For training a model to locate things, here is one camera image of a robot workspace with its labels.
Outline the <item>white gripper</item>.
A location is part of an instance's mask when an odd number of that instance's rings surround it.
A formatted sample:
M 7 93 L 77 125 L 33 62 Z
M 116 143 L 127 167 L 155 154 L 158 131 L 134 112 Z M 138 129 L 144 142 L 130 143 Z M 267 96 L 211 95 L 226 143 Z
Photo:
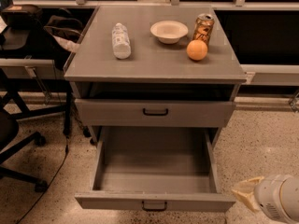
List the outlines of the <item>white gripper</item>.
M 261 210 L 270 219 L 299 224 L 299 178 L 291 175 L 256 176 L 240 181 L 232 193 L 251 212 Z

